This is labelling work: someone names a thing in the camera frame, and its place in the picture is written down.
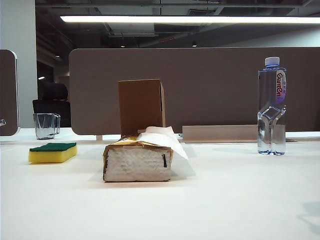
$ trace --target tissue box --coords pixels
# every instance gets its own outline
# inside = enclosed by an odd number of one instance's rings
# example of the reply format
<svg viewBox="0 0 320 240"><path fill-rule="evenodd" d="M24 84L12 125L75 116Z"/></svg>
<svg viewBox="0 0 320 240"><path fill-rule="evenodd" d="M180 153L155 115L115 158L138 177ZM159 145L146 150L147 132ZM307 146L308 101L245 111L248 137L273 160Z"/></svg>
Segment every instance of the tissue box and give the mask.
<svg viewBox="0 0 320 240"><path fill-rule="evenodd" d="M165 127L165 93L159 79L118 82L121 136Z"/></svg>
<svg viewBox="0 0 320 240"><path fill-rule="evenodd" d="M105 147L103 180L106 182L168 181L173 150L170 147L125 137Z"/></svg>

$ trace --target yellow sponge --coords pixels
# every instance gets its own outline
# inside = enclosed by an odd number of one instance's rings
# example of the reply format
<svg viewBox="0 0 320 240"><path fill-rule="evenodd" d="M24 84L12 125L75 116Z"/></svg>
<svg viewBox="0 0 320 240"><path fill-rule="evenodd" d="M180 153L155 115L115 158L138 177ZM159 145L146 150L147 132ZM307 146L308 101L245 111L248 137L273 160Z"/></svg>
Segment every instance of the yellow sponge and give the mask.
<svg viewBox="0 0 320 240"><path fill-rule="evenodd" d="M47 164L63 163L77 154L77 144L74 143L48 143L46 145L30 148L29 163Z"/></svg>

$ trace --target office chair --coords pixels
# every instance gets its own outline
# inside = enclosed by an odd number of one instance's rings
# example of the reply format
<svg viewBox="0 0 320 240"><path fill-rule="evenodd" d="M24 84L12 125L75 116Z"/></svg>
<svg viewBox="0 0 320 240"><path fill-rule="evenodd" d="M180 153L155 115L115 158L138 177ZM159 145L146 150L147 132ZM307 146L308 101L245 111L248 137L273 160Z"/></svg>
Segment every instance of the office chair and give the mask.
<svg viewBox="0 0 320 240"><path fill-rule="evenodd" d="M38 81L38 98L32 101L35 114L59 114L60 126L71 127L71 110L68 90L62 83Z"/></svg>

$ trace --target clear glass mug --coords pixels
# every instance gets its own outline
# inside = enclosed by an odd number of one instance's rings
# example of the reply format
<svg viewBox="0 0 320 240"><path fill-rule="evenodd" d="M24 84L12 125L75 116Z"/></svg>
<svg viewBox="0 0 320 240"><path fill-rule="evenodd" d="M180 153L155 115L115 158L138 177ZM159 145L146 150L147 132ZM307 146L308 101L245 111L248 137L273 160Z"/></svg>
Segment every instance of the clear glass mug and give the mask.
<svg viewBox="0 0 320 240"><path fill-rule="evenodd" d="M60 133L60 115L56 113L34 113L36 139L54 139Z"/></svg>

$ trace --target water bottle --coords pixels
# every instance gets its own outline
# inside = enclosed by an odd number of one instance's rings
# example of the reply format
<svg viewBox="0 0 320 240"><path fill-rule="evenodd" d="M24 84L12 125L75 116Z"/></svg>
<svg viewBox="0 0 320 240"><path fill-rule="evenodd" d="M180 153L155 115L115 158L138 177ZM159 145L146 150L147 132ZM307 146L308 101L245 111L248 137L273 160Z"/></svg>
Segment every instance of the water bottle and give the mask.
<svg viewBox="0 0 320 240"><path fill-rule="evenodd" d="M286 152L286 73L277 56L267 57L265 68L258 71L257 143L263 155Z"/></svg>

